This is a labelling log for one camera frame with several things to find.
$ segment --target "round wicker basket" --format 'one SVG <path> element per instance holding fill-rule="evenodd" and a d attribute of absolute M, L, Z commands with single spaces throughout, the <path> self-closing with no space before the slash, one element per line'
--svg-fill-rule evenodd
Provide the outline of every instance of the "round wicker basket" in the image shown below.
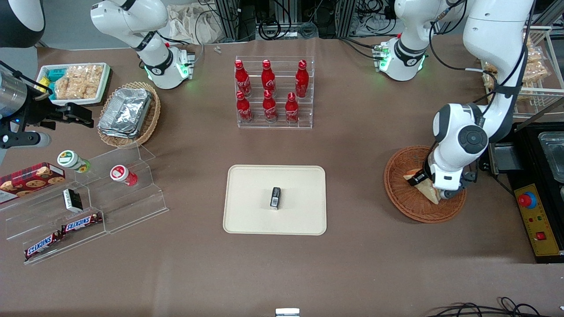
<path fill-rule="evenodd" d="M 412 146 L 396 152 L 386 164 L 384 186 L 394 205 L 406 216 L 424 223 L 449 221 L 460 212 L 466 201 L 466 190 L 454 198 L 433 204 L 419 190 L 409 185 L 403 175 L 420 168 L 429 153 L 429 147 Z"/>
<path fill-rule="evenodd" d="M 150 91 L 152 94 L 149 110 L 147 111 L 147 115 L 145 116 L 145 121 L 143 122 L 143 126 L 141 127 L 141 132 L 139 133 L 139 136 L 135 139 L 110 137 L 108 135 L 103 134 L 99 129 L 98 129 L 98 134 L 100 135 L 102 141 L 104 141 L 104 143 L 109 146 L 122 147 L 136 141 L 138 144 L 143 144 L 151 137 L 151 134 L 153 134 L 157 126 L 158 116 L 161 114 L 161 101 L 159 100 L 155 89 L 151 87 L 149 84 L 144 82 L 127 83 L 121 86 L 120 88 L 132 88 L 132 89 L 143 88 L 147 91 Z M 106 102 L 104 103 L 104 108 L 102 108 L 102 112 L 100 114 L 100 118 L 102 118 L 102 116 L 104 115 L 104 112 L 108 108 L 109 101 L 112 99 L 116 91 L 117 89 L 108 97 L 108 99 L 106 99 Z"/>

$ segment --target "brown table surface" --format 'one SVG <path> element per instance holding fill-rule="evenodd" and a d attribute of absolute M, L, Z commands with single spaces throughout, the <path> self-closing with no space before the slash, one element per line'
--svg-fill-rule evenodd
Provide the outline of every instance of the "brown table surface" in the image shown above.
<path fill-rule="evenodd" d="M 436 46 L 453 65 L 476 65 L 460 36 L 438 37 Z M 564 267 L 533 264 L 514 198 L 485 173 L 462 212 L 443 224 L 411 221 L 383 188 L 395 151 L 433 142 L 442 105 L 483 94 L 478 74 L 430 57 L 416 78 L 396 82 L 337 40 L 221 47 L 221 55 L 206 48 L 193 80 L 158 90 L 161 117 L 146 147 L 157 156 L 153 177 L 170 211 L 38 265 L 24 266 L 21 244 L 0 239 L 0 315 L 273 316 L 277 307 L 299 307 L 305 317 L 424 316 L 454 302 L 497 307 L 498 296 L 562 315 Z M 38 52 L 40 65 L 108 63 L 111 90 L 148 81 L 130 49 Z M 236 55 L 314 56 L 313 130 L 238 129 Z M 51 136 L 47 148 L 9 151 L 0 173 L 54 162 L 67 148 L 86 158 L 112 149 L 79 125 L 58 124 Z M 325 234 L 226 233 L 234 164 L 322 166 Z"/>

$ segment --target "clear acrylic display stand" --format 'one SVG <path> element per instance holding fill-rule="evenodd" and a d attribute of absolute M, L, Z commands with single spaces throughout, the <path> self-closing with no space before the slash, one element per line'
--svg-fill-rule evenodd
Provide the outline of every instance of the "clear acrylic display stand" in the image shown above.
<path fill-rule="evenodd" d="M 133 143 L 90 159 L 91 168 L 87 173 L 65 169 L 67 182 L 57 187 L 47 187 L 21 202 L 16 199 L 2 209 L 3 213 L 7 213 L 7 240 L 21 243 L 24 251 L 61 230 L 62 225 L 96 212 L 102 213 L 103 223 L 69 232 L 60 241 L 24 262 L 38 263 L 168 211 L 161 188 L 154 184 L 151 168 L 147 164 L 154 157 L 146 148 Z M 135 186 L 129 187 L 110 178 L 109 171 L 118 164 L 125 165 L 138 176 Z M 63 190 L 66 188 L 80 194 L 83 212 L 66 210 L 63 201 Z"/>
<path fill-rule="evenodd" d="M 249 73 L 251 84 L 251 95 L 247 97 L 253 112 L 254 120 L 251 123 L 244 123 L 237 113 L 237 124 L 240 128 L 261 128 L 261 129 L 311 129 L 314 123 L 314 78 L 315 62 L 313 56 L 237 56 L 235 59 L 243 61 L 246 71 Z M 261 74 L 262 61 L 268 59 L 271 62 L 272 71 L 276 75 L 276 110 L 278 111 L 278 121 L 273 124 L 266 122 L 265 112 L 262 108 L 264 99 Z M 296 72 L 298 62 L 301 59 L 307 61 L 307 72 L 310 75 L 310 82 L 305 98 L 296 98 L 299 106 L 299 119 L 297 124 L 286 122 L 285 105 L 288 100 L 289 92 L 296 92 Z M 236 80 L 235 92 L 239 90 Z"/>

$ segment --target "small jar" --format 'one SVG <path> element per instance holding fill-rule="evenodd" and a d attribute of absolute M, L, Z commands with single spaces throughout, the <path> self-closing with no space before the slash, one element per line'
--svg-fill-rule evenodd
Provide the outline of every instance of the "small jar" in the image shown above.
<path fill-rule="evenodd" d="M 116 165 L 109 172 L 109 176 L 116 182 L 124 183 L 127 186 L 137 184 L 137 175 L 123 165 Z"/>
<path fill-rule="evenodd" d="M 88 160 L 78 156 L 75 151 L 69 149 L 59 154 L 57 163 L 64 168 L 75 170 L 78 173 L 85 173 L 90 169 L 90 162 L 88 162 Z"/>

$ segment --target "emergency stop button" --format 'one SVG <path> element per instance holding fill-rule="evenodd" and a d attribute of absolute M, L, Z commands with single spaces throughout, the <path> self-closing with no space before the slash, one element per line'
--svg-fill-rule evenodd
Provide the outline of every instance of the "emergency stop button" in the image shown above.
<path fill-rule="evenodd" d="M 537 232 L 537 233 L 536 233 L 536 239 L 537 239 L 537 240 L 546 240 L 546 239 L 547 239 L 547 235 L 545 235 L 544 232 Z"/>
<path fill-rule="evenodd" d="M 517 197 L 517 203 L 519 206 L 533 209 L 536 207 L 536 196 L 532 192 L 524 192 Z"/>

